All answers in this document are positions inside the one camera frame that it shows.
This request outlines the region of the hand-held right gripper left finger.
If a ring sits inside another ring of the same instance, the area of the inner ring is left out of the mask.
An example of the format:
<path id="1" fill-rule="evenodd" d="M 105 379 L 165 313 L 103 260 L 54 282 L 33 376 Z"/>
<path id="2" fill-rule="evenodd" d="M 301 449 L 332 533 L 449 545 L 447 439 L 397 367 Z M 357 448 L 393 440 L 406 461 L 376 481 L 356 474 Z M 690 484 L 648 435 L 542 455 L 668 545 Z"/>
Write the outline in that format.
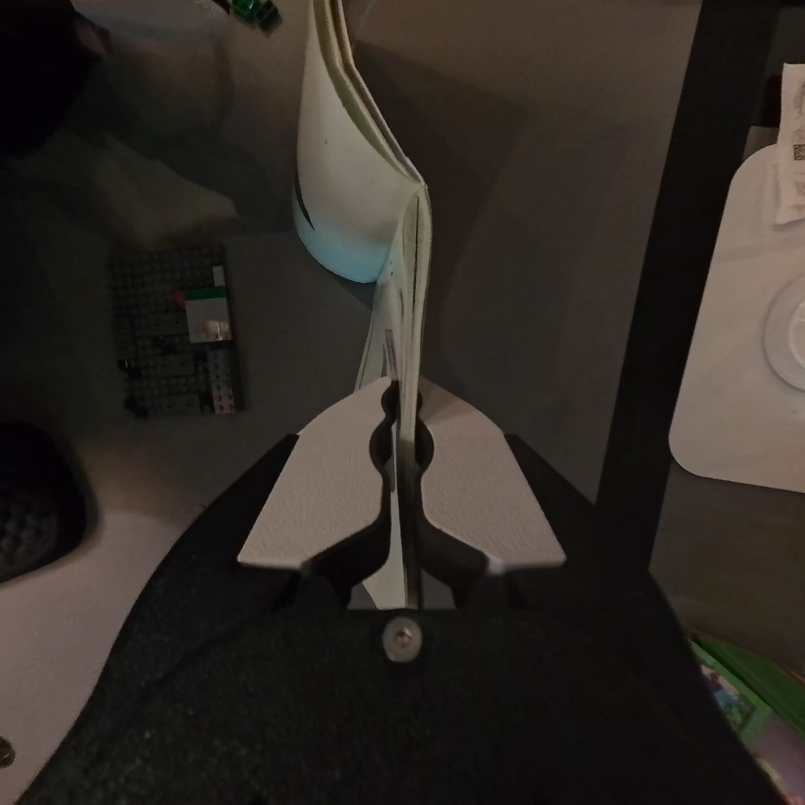
<path id="1" fill-rule="evenodd" d="M 397 382 L 380 378 L 300 431 L 237 562 L 400 609 L 397 405 Z"/>

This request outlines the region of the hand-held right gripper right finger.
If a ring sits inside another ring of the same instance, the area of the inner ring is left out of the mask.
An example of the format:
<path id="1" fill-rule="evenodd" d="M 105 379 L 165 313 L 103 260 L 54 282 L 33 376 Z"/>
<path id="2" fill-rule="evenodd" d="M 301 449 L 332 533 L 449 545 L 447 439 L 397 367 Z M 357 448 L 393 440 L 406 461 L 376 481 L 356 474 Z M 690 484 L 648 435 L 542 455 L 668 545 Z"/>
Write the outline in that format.
<path id="1" fill-rule="evenodd" d="M 423 378 L 402 384 L 402 567 L 406 606 L 422 575 L 457 603 L 479 579 L 559 569 L 567 555 L 503 431 Z"/>

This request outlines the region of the white instruction booklet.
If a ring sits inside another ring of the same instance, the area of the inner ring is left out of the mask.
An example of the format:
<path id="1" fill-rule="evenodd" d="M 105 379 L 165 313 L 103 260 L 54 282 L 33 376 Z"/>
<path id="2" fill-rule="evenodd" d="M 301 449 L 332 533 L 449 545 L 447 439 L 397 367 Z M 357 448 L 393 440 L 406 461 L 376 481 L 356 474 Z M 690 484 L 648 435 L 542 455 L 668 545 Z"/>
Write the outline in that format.
<path id="1" fill-rule="evenodd" d="M 423 603 L 415 558 L 415 433 L 433 220 L 428 187 L 357 70 L 342 2 L 313 1 L 299 114 L 293 214 L 307 250 L 333 274 L 373 284 L 356 390 L 397 384 L 399 531 L 391 569 L 370 578 L 377 603 Z"/>

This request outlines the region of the grey building brick baseplate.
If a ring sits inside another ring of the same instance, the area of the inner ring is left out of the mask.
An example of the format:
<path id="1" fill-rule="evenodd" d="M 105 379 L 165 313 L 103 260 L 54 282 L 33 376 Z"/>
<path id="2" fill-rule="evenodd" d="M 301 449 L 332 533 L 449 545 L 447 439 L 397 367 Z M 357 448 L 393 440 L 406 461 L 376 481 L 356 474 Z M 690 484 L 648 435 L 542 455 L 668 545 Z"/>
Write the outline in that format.
<path id="1" fill-rule="evenodd" d="M 123 406 L 133 418 L 245 408 L 224 246 L 117 254 L 107 276 Z"/>

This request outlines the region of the black textured round object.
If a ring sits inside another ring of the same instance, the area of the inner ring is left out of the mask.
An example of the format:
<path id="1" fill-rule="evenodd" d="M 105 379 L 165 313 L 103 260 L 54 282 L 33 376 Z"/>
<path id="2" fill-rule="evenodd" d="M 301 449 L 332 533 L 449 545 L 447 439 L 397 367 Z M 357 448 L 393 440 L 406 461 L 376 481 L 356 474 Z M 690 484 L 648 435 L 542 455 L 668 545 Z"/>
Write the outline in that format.
<path id="1" fill-rule="evenodd" d="M 85 537 L 86 498 L 64 452 L 34 425 L 1 425 L 1 583 L 46 567 Z"/>

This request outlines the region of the white plastic tray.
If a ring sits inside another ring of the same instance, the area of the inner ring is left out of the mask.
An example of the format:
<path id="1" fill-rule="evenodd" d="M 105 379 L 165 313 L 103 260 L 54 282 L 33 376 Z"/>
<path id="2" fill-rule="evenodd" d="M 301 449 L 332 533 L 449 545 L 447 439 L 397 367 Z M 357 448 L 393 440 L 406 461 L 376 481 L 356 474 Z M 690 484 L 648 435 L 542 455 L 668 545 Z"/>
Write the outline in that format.
<path id="1" fill-rule="evenodd" d="M 803 493 L 803 389 L 766 352 L 780 295 L 803 279 L 803 220 L 776 223 L 776 148 L 730 184 L 669 434 L 702 478 Z"/>

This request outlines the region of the green printed box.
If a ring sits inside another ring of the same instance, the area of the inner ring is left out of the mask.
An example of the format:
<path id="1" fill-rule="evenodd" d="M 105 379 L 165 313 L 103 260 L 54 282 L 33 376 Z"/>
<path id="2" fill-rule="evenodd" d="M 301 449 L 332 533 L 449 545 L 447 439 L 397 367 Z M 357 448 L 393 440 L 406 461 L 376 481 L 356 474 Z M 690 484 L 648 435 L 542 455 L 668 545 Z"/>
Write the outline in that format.
<path id="1" fill-rule="evenodd" d="M 712 698 L 786 803 L 804 803 L 803 676 L 702 634 L 690 648 Z"/>

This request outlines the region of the white round lid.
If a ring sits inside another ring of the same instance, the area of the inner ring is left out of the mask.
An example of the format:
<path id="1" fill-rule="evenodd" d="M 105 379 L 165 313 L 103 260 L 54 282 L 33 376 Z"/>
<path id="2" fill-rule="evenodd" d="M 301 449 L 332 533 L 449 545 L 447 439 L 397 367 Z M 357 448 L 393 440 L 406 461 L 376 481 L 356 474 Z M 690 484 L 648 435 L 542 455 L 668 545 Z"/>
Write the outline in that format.
<path id="1" fill-rule="evenodd" d="M 762 344 L 774 374 L 804 391 L 804 275 L 793 278 L 770 302 Z"/>

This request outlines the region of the white paper receipt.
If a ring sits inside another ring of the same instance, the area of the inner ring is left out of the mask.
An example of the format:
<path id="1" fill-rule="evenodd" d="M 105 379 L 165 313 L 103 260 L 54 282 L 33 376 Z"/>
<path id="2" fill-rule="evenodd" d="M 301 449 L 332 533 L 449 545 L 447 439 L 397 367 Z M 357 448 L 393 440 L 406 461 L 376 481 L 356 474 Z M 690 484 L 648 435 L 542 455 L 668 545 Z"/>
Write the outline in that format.
<path id="1" fill-rule="evenodd" d="M 804 217 L 804 64 L 784 64 L 781 113 L 776 143 L 779 203 L 775 223 Z"/>

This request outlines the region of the dark rounded object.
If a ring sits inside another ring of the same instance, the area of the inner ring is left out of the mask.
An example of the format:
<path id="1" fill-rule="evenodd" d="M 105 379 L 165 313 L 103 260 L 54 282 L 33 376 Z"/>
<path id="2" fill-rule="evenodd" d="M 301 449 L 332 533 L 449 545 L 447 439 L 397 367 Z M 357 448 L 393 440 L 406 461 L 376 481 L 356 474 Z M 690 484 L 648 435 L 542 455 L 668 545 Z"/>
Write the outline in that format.
<path id="1" fill-rule="evenodd" d="M 1 156 L 22 158 L 60 127 L 110 50 L 69 1 L 1 2 Z"/>

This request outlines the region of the black desk frame post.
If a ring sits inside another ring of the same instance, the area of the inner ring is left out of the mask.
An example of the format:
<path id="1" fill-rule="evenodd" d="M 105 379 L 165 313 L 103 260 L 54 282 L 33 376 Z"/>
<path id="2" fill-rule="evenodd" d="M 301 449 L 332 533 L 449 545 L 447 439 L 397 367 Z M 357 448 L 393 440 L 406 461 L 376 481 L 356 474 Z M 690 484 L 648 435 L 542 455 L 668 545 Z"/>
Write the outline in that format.
<path id="1" fill-rule="evenodd" d="M 782 8 L 701 2 L 649 229 L 597 492 L 607 550 L 649 568 L 670 425 L 730 183 Z"/>

